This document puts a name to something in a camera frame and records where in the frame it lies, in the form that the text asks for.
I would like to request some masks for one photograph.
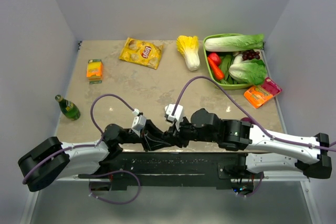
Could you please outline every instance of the red tomato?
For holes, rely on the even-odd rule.
[[[209,54],[208,57],[210,59],[212,59],[212,61],[214,62],[214,64],[216,64],[217,66],[219,66],[222,63],[220,57],[215,52],[212,52],[211,54]]]

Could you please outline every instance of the vegetable basket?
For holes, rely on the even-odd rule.
[[[210,38],[221,38],[222,36],[223,36],[223,34],[210,35],[210,36],[206,37],[203,40],[203,45],[204,45],[204,42],[207,39],[210,39]],[[243,84],[222,84],[222,83],[218,82],[216,79],[214,79],[214,77],[213,77],[213,75],[211,73],[211,69],[210,69],[208,60],[207,60],[207,57],[208,57],[208,55],[211,52],[206,51],[204,46],[203,46],[203,50],[204,50],[205,62],[206,62],[206,65],[208,67],[208,71],[209,71],[211,79],[213,79],[214,81],[216,81],[223,89],[225,89],[225,90],[245,89],[245,88],[249,88],[249,87],[252,86],[252,84],[249,84],[249,83],[243,83]]]

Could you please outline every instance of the tabletop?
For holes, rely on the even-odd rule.
[[[133,108],[139,109],[147,119],[162,131],[170,123],[165,121],[164,107],[175,103],[183,86],[195,76],[209,76],[202,43],[199,48],[201,66],[196,71],[189,71],[183,56],[177,51],[175,40],[151,40],[155,45],[164,44],[162,59],[157,70],[129,63],[119,59],[124,40],[88,40],[81,43],[76,65],[73,70],[66,99],[77,105],[81,117],[71,121],[61,115],[57,136],[61,142],[92,142],[100,138],[90,117],[90,107],[98,96],[105,93],[119,95]],[[86,78],[88,60],[101,59],[104,65],[103,82],[89,84]],[[268,130],[282,132],[276,102],[274,99],[255,109],[243,96],[246,89],[228,90],[229,95]],[[180,105],[184,107],[185,116],[205,108],[221,119],[241,119],[245,114],[213,83],[198,79],[184,93]],[[99,100],[94,109],[94,118],[104,129],[115,123],[130,128],[134,116],[118,99],[105,97]],[[143,151],[141,144],[124,144],[124,151]],[[157,152],[224,152],[216,143],[190,142],[187,148],[169,147]]]

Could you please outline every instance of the white enclosure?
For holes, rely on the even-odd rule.
[[[290,134],[336,139],[335,0],[0,0],[1,223],[19,223],[18,159],[53,135],[80,40],[264,33]],[[330,154],[336,167],[336,155]],[[335,173],[312,180],[322,223],[336,221]],[[291,185],[291,192],[297,185]]]

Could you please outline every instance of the lays chip bag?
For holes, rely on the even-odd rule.
[[[157,69],[162,50],[163,45],[156,46],[149,42],[128,38],[119,59]]]

